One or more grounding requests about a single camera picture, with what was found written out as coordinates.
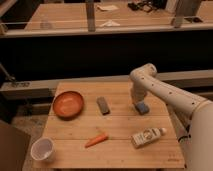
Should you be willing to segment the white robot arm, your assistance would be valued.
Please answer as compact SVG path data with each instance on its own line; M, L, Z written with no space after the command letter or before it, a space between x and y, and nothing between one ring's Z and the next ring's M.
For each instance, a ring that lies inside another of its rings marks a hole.
M181 142L185 171L213 171L213 101L155 78L156 67L147 63L130 72L135 103L151 92L188 117L190 138Z

